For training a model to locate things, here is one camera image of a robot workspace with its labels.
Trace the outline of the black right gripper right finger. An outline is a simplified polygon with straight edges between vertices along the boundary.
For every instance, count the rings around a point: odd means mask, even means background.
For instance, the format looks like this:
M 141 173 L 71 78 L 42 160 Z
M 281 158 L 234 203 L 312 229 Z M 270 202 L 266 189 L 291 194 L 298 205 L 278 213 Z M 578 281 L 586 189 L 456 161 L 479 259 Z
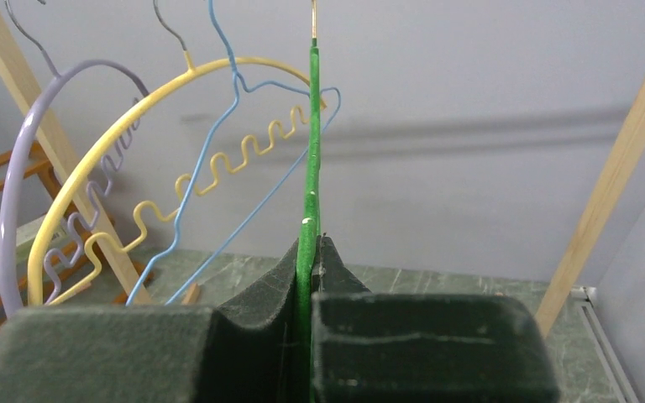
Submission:
M 312 275 L 318 402 L 556 402 L 532 313 L 509 296 L 373 292 L 318 240 Z

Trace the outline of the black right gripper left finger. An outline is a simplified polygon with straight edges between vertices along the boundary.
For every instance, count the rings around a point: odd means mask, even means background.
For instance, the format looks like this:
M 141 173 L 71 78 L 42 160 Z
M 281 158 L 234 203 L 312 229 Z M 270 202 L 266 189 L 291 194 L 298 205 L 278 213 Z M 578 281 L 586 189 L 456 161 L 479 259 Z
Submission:
M 282 402 L 296 247 L 220 306 L 25 308 L 0 328 L 0 402 Z

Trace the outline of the green hanger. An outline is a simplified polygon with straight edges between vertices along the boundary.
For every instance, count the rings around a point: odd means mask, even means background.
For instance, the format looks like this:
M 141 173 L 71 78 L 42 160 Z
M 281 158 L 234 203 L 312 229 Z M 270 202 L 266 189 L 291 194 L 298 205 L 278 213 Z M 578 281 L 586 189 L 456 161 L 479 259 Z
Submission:
M 309 51 L 310 72 L 310 129 L 308 135 L 307 170 L 305 180 L 303 219 L 298 239 L 296 257 L 296 336 L 299 349 L 295 357 L 295 401 L 312 402 L 312 320 L 311 293 L 312 267 L 317 251 L 317 236 L 320 229 L 319 171 L 321 153 L 321 95 L 319 49 L 317 47 L 317 1 L 311 1 L 311 47 Z

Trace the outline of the lilac plastic hanger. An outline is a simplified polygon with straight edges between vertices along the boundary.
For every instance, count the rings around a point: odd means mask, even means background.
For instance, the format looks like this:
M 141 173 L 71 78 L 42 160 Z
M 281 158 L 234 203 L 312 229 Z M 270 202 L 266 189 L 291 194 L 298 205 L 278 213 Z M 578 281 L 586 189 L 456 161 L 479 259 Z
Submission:
M 13 25 L 26 39 L 39 49 L 53 76 L 51 82 L 35 98 L 34 103 L 24 115 L 24 120 L 15 140 L 4 181 L 0 206 L 0 297 L 6 316 L 11 317 L 16 311 L 24 307 L 22 291 L 18 288 L 18 264 L 16 263 L 15 245 L 22 184 L 26 173 L 26 165 L 29 162 L 31 146 L 35 140 L 39 125 L 50 109 L 51 103 L 72 78 L 84 70 L 96 66 L 107 66 L 124 74 L 135 84 L 140 94 L 144 97 L 149 95 L 149 89 L 129 68 L 112 60 L 84 60 L 66 70 L 64 73 L 60 73 L 44 46 L 18 22 L 12 4 L 9 1 L 6 1 L 4 4 Z

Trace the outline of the blue wire hanger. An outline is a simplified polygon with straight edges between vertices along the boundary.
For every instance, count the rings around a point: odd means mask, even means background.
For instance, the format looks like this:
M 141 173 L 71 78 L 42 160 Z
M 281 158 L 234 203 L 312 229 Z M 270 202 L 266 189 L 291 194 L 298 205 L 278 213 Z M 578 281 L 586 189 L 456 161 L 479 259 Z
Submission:
M 169 95 L 180 90 L 184 86 L 190 84 L 191 82 L 197 80 L 198 78 L 205 76 L 216 70 L 227 68 L 230 71 L 230 81 L 233 91 L 233 100 L 228 108 L 215 120 L 209 129 L 204 144 L 198 156 L 195 166 L 192 168 L 192 171 L 180 175 L 175 181 L 175 193 L 178 200 L 177 207 L 169 212 L 163 213 L 160 207 L 154 201 L 141 201 L 133 209 L 133 218 L 135 224 L 139 228 L 138 237 L 133 240 L 131 243 L 124 247 L 125 251 L 129 251 L 137 246 L 139 246 L 148 236 L 149 229 L 147 224 L 144 222 L 142 217 L 145 210 L 150 209 L 155 217 L 160 222 L 170 222 L 173 228 L 173 238 L 169 246 L 158 254 L 154 255 L 144 267 L 143 273 L 135 282 L 133 289 L 128 295 L 128 299 L 125 301 L 126 306 L 131 306 L 134 303 L 136 297 L 141 296 L 144 291 L 144 281 L 145 278 L 154 268 L 160 260 L 168 257 L 171 253 L 177 250 L 181 238 L 182 232 L 181 228 L 184 224 L 184 217 L 186 210 L 188 208 L 189 202 L 193 201 L 197 197 L 205 196 L 206 194 L 212 192 L 216 189 L 221 181 L 221 176 L 223 173 L 229 175 L 236 175 L 241 170 L 246 168 L 249 165 L 251 157 L 253 155 L 263 156 L 272 151 L 277 143 L 277 141 L 287 140 L 296 134 L 301 126 L 306 126 L 309 135 L 310 129 L 310 112 L 309 108 L 304 109 L 301 106 L 294 106 L 290 113 L 290 126 L 286 128 L 282 121 L 275 119 L 273 120 L 267 129 L 268 132 L 268 144 L 267 146 L 262 146 L 259 142 L 259 139 L 254 134 L 245 135 L 240 142 L 239 151 L 241 154 L 241 160 L 238 165 L 233 165 L 229 155 L 223 151 L 217 152 L 215 154 L 210 153 L 209 149 L 214 137 L 218 134 L 220 127 L 235 113 L 236 109 L 239 106 L 243 94 L 250 94 L 258 91 L 259 89 L 267 86 L 274 86 L 285 91 L 295 92 L 301 94 L 307 98 L 309 103 L 310 95 L 310 72 L 307 76 L 304 76 L 302 73 L 294 70 L 288 65 L 285 65 L 278 60 L 269 60 L 263 57 L 253 57 L 245 56 L 238 57 L 234 53 L 233 47 L 230 44 L 227 35 L 224 33 L 223 27 L 218 22 L 218 18 L 215 11 L 215 6 L 213 2 L 210 2 L 207 5 L 208 17 L 211 22 L 213 29 L 216 31 L 220 41 L 222 42 L 224 49 L 226 50 L 226 58 L 221 60 L 215 60 L 208 62 L 205 65 L 200 65 L 197 67 L 188 67 L 188 69 L 182 73 L 180 76 L 172 79 L 170 82 L 164 84 L 155 92 L 152 92 L 147 97 L 143 98 L 140 102 L 133 105 L 130 110 L 123 115 L 123 119 L 127 121 L 138 120 L 140 119 L 145 112 L 150 108 L 155 106 L 158 102 L 162 101 Z M 295 76 L 300 80 L 306 83 L 306 88 L 299 89 L 293 86 L 284 84 L 275 80 L 262 81 L 255 85 L 248 85 L 244 74 L 240 71 L 239 67 L 241 65 L 262 65 L 263 67 L 271 67 L 284 71 L 291 76 Z M 327 93 L 327 89 L 320 86 L 320 95 L 321 95 L 321 140 L 322 136 L 325 133 L 328 126 L 334 121 L 337 117 L 338 112 L 342 106 L 342 95 L 340 90 L 332 86 L 329 89 L 336 96 L 336 105 L 330 116 L 326 117 L 324 111 L 327 107 L 325 101 L 323 100 L 323 94 Z M 263 199 L 258 203 L 258 205 L 252 210 L 252 212 L 231 232 L 231 234 L 223 241 L 222 245 L 216 249 L 210 258 L 207 258 L 195 271 L 190 275 L 179 288 L 167 299 L 167 303 L 171 304 L 178 300 L 180 296 L 185 294 L 192 284 L 196 282 L 197 277 L 211 264 L 212 259 L 218 257 L 232 242 L 233 240 L 243 231 L 243 229 L 249 224 L 249 222 L 258 214 L 258 212 L 264 207 L 269 199 L 280 189 L 280 187 L 285 183 L 288 177 L 295 171 L 295 169 L 300 165 L 304 164 L 307 170 L 307 151 L 308 151 L 308 136 L 307 136 L 307 147 L 305 150 L 297 157 L 297 159 L 292 163 L 288 171 L 281 177 L 281 179 L 269 190 L 268 194 L 263 197 Z

